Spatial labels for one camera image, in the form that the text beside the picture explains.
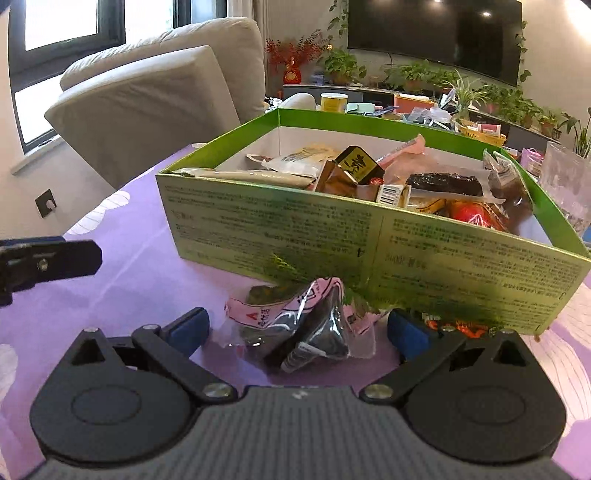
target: white wall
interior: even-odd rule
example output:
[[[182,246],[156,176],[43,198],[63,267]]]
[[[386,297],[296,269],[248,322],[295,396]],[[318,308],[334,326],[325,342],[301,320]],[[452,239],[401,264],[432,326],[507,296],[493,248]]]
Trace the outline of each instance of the white wall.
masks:
[[[532,76],[525,95],[539,105],[589,117],[591,107],[591,9],[580,0],[521,0],[525,68]]]
[[[25,167],[12,107],[8,74],[8,13],[0,17],[0,239],[61,235],[113,192],[67,144]],[[42,219],[35,198],[51,189],[57,209]]]
[[[299,38],[316,28],[326,27],[335,12],[332,0],[268,0],[271,38]],[[587,118],[591,106],[591,10],[580,0],[521,0],[526,46],[524,67],[533,74],[524,84],[526,96],[540,106],[567,111]],[[353,51],[369,75],[379,75],[379,67],[389,63],[386,54]],[[394,63],[408,62],[395,57]],[[275,78],[270,92],[276,92]]]

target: sofa cushion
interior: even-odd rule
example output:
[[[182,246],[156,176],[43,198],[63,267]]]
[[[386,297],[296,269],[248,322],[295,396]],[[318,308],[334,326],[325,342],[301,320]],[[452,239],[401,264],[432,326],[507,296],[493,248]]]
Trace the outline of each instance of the sofa cushion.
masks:
[[[209,46],[93,76],[62,93],[45,118],[116,189],[181,148],[240,125]]]
[[[95,75],[137,60],[202,45],[211,46],[240,121],[245,123],[262,115],[265,97],[262,38],[256,22],[247,18],[217,18],[187,25],[89,55],[66,70],[61,89],[66,91]]]

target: screw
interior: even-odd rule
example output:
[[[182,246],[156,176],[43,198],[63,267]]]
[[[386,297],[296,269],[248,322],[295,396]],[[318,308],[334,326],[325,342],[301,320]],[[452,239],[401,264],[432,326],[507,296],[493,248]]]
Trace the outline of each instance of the screw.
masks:
[[[209,398],[228,398],[232,392],[233,388],[227,383],[210,383],[203,389],[203,393]]]
[[[42,258],[39,260],[39,263],[37,264],[37,268],[41,272],[46,272],[47,269],[49,268],[49,263],[47,263],[47,260],[45,258]]]
[[[365,387],[363,393],[368,398],[372,400],[387,400],[388,398],[392,398],[394,395],[394,390],[387,385],[374,383],[373,385],[369,385]]]

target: plastic bag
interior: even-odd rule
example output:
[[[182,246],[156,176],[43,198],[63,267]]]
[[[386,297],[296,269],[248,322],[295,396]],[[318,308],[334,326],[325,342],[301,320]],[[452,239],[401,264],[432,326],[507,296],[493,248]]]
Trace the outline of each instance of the plastic bag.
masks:
[[[359,296],[346,300],[338,278],[318,278],[307,286],[254,287],[246,302],[228,300],[226,314],[233,333],[222,340],[224,346],[244,345],[255,360],[287,373],[317,358],[372,357],[373,325],[383,316]]]
[[[519,235],[520,225],[534,214],[530,193],[511,160],[494,152],[484,151],[484,167],[491,172],[491,191],[495,197],[505,199],[497,214],[504,218],[507,230]]]
[[[425,117],[427,120],[433,120],[441,124],[448,124],[452,121],[452,115],[439,107],[431,107],[430,109],[415,107],[412,113],[408,116],[409,122],[415,122],[419,117]]]

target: glass cup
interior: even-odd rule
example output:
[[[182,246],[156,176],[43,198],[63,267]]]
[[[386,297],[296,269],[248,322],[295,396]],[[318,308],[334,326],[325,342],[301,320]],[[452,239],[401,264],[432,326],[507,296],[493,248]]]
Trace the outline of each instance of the glass cup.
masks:
[[[591,223],[591,161],[553,142],[548,142],[540,187],[583,236]]]

